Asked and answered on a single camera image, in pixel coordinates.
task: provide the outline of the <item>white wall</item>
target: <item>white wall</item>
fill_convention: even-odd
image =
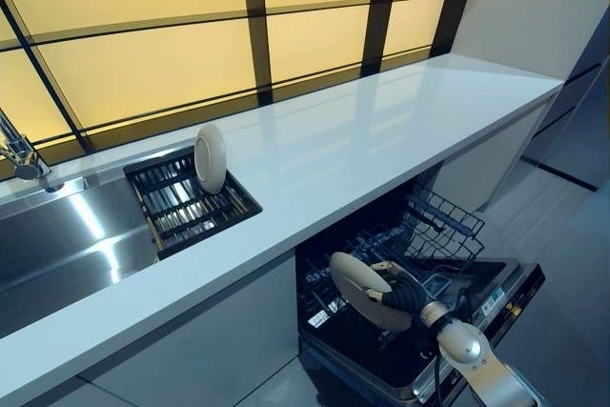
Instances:
[[[468,0],[452,52],[566,79],[608,0]]]
[[[608,0],[468,0],[452,52],[565,80],[607,5]],[[466,210],[488,202],[540,121],[523,118],[446,161],[435,191]]]

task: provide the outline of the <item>dish drying rack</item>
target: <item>dish drying rack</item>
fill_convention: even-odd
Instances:
[[[303,247],[301,252],[305,253],[296,257],[297,304],[302,323],[318,328],[333,315],[357,315],[347,307],[331,278],[330,257],[335,251],[350,253],[369,265],[392,260],[420,282],[432,273],[461,274],[477,258],[484,249],[477,240],[484,222],[428,189],[419,185],[410,189],[406,196],[400,189],[391,192],[394,195],[380,205],[388,210],[388,216],[377,224],[348,235],[345,240],[332,236],[329,242],[322,236],[319,243]],[[390,211],[388,207],[397,203],[397,209]],[[362,227],[362,221],[378,218],[367,214],[366,207],[361,210],[363,215],[345,222],[344,227]],[[328,251],[320,252],[321,246]]]
[[[262,211],[227,172],[222,190],[206,192],[197,179],[194,147],[124,169],[159,250],[159,259],[184,250]]]

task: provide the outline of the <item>kitchen counter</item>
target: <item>kitchen counter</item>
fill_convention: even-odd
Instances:
[[[215,121],[263,212],[0,340],[0,406],[19,405],[134,342],[451,154],[562,82],[445,54]],[[169,132],[54,168],[69,179],[192,142]],[[0,202],[31,184],[0,184]]]

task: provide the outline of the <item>cabinet door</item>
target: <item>cabinet door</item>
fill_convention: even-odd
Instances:
[[[561,89],[553,107],[544,116],[538,131],[523,153],[525,156],[538,162],[544,162],[553,142],[559,138],[562,129],[572,119],[574,113],[572,109],[587,94],[597,76],[597,71],[591,71]]]
[[[127,402],[91,385],[71,378],[23,407],[132,407]]]
[[[517,121],[449,158],[438,172],[433,191],[473,212],[492,197],[519,160],[550,101]]]
[[[186,322],[179,316],[175,329],[144,337],[135,355],[82,376],[142,407],[235,405],[298,351],[295,258],[282,258],[195,306]]]

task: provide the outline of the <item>chrome faucet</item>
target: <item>chrome faucet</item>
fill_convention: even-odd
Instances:
[[[51,173],[51,168],[40,157],[28,138],[21,135],[0,109],[0,132],[6,138],[6,148],[0,146],[0,154],[15,167],[15,175],[22,180],[42,178]]]

